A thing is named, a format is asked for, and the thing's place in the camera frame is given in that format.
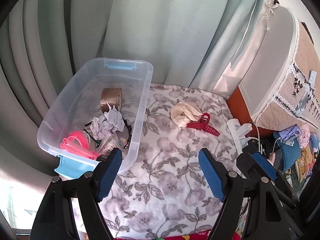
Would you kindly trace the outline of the pink hair roller clip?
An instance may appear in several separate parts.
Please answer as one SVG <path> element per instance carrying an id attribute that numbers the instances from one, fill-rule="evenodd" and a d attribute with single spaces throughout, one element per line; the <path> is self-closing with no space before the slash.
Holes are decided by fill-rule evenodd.
<path id="1" fill-rule="evenodd" d="M 99 157 L 99 154 L 97 152 L 90 151 L 85 147 L 81 146 L 80 144 L 68 138 L 63 139 L 62 143 L 60 144 L 60 148 L 69 153 L 72 153 L 87 159 L 96 160 Z"/>

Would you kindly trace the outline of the wooden bed frame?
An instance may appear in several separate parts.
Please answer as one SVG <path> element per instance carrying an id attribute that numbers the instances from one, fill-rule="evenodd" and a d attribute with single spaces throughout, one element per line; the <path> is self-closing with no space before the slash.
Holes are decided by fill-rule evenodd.
<path id="1" fill-rule="evenodd" d="M 242 97 L 242 93 L 240 89 L 237 87 L 232 95 L 227 99 L 227 105 L 233 118 L 239 120 L 240 124 L 252 123 L 251 116 L 245 104 L 244 98 Z M 266 138 L 273 134 L 274 131 L 269 129 L 258 128 L 260 137 Z M 246 135 L 246 137 L 256 137 L 258 138 L 257 128 L 253 125 L 252 130 Z"/>

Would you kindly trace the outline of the green curtain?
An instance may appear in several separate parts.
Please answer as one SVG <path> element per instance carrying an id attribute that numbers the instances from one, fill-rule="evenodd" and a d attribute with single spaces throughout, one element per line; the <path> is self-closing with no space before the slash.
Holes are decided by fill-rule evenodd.
<path id="1" fill-rule="evenodd" d="M 1 167 L 46 174 L 49 107 L 95 57 L 144 60 L 153 82 L 210 91 L 244 51 L 264 0 L 1 0 Z"/>

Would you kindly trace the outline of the black lace headband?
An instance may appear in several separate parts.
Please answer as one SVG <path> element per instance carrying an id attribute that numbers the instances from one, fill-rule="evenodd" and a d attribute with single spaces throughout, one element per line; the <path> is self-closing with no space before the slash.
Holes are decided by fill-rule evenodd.
<path id="1" fill-rule="evenodd" d="M 123 119 L 123 120 L 124 120 L 124 124 L 125 124 L 124 130 L 122 132 L 116 131 L 116 135 L 117 135 L 118 140 L 119 140 L 119 147 L 118 148 L 122 149 L 122 150 L 128 148 L 128 146 L 130 145 L 130 142 L 131 142 L 131 137 L 132 137 L 132 127 L 131 127 L 131 125 L 129 125 L 127 123 L 126 119 Z M 85 131 L 89 135 L 90 139 L 95 143 L 95 148 L 98 151 L 98 147 L 99 147 L 99 145 L 100 145 L 102 140 L 95 140 L 93 138 L 92 132 L 91 132 L 90 127 L 89 127 L 91 122 L 87 123 L 84 126 L 83 131 Z"/>

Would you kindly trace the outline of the white paper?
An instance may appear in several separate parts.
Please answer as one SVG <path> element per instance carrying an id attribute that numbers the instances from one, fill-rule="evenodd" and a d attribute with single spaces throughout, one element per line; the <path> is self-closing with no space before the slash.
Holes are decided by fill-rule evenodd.
<path id="1" fill-rule="evenodd" d="M 107 112 L 103 112 L 99 117 L 94 117 L 89 125 L 95 140 L 103 140 L 108 135 L 122 132 L 124 130 L 124 120 L 120 111 L 109 104 L 106 105 Z"/>

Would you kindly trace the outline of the dark red claw clip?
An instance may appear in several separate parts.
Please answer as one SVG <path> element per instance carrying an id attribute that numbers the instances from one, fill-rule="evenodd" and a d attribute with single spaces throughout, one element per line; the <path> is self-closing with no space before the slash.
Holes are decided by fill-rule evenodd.
<path id="1" fill-rule="evenodd" d="M 210 126 L 209 122 L 210 115 L 208 113 L 203 113 L 198 121 L 192 121 L 188 123 L 187 127 L 202 130 L 206 133 L 219 137 L 220 133 L 214 127 Z"/>

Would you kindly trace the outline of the brown packing tape roll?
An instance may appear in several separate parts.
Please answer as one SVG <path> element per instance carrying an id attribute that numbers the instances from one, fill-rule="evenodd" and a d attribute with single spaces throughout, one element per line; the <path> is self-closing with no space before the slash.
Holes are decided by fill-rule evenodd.
<path id="1" fill-rule="evenodd" d="M 101 92 L 101 99 L 100 99 L 101 112 L 102 113 L 108 112 L 113 107 L 117 111 L 121 111 L 122 90 L 121 88 L 105 87 Z"/>

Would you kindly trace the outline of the clear plastic storage bin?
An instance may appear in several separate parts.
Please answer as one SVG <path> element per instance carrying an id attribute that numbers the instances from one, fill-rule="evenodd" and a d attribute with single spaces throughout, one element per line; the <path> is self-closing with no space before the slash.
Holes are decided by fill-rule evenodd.
<path id="1" fill-rule="evenodd" d="M 55 169 L 59 175 L 76 179 L 97 166 L 97 161 L 62 150 L 60 144 L 63 138 L 83 130 L 94 117 L 102 114 L 100 100 L 104 88 L 121 89 L 120 112 L 132 127 L 131 141 L 123 152 L 118 173 L 125 174 L 133 167 L 138 157 L 152 74 L 153 65 L 138 60 L 100 57 L 80 68 L 50 107 L 37 133 L 39 147 L 59 158 Z"/>

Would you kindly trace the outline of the white power strip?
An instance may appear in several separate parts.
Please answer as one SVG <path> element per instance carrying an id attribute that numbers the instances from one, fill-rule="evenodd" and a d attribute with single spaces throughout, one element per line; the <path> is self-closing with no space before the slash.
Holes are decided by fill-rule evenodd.
<path id="1" fill-rule="evenodd" d="M 239 137 L 236 133 L 236 130 L 240 127 L 240 122 L 238 119 L 230 119 L 227 121 L 227 127 L 231 133 L 233 142 L 236 147 L 238 154 L 242 153 L 242 149 L 248 145 L 246 137 Z"/>

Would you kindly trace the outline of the quilted lace bed cover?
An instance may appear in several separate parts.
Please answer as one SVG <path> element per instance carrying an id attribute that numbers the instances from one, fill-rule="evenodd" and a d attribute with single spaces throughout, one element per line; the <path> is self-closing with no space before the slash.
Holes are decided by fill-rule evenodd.
<path id="1" fill-rule="evenodd" d="M 239 84 L 251 120 L 281 131 L 295 124 L 319 129 L 319 57 L 293 12 L 277 6 L 267 20 L 260 48 Z"/>

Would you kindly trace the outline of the cotton swab bag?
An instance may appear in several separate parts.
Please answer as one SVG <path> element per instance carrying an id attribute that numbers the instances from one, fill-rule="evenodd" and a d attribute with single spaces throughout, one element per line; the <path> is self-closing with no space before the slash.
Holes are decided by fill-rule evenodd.
<path id="1" fill-rule="evenodd" d="M 109 155 L 114 148 L 119 147 L 119 140 L 116 133 L 111 133 L 104 137 L 98 147 L 100 155 Z"/>

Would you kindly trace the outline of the cream lace scrunchie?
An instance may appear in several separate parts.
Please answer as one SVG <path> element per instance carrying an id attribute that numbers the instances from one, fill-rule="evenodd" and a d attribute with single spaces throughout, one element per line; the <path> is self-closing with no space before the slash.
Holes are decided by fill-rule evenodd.
<path id="1" fill-rule="evenodd" d="M 199 121 L 201 115 L 201 110 L 193 102 L 179 102 L 170 112 L 172 121 L 178 127 L 186 127 L 192 121 Z"/>

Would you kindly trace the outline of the pink bangle stack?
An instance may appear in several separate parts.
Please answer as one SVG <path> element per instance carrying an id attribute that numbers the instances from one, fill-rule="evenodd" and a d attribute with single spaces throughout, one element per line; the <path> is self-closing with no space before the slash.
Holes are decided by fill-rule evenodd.
<path id="1" fill-rule="evenodd" d="M 81 131 L 81 130 L 74 131 L 67 137 L 67 139 L 89 150 L 91 139 L 85 131 Z"/>

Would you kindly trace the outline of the smartphone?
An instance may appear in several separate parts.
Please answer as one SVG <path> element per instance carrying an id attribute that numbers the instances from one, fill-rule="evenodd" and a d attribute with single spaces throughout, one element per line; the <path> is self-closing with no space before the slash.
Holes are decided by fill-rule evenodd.
<path id="1" fill-rule="evenodd" d="M 279 132 L 282 141 L 288 141 L 301 135 L 301 130 L 298 125 L 293 125 Z"/>

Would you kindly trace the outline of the floral fleece blanket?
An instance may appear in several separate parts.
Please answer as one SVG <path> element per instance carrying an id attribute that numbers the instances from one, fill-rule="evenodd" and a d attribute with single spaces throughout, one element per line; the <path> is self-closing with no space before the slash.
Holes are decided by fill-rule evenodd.
<path id="1" fill-rule="evenodd" d="M 210 115 L 219 136 L 178 127 L 170 111 L 189 102 Z M 198 164 L 207 148 L 228 170 L 237 152 L 227 127 L 232 117 L 226 100 L 210 92 L 153 84 L 145 110 L 138 157 L 118 175 L 99 205 L 117 239 L 206 239 L 221 209 Z"/>

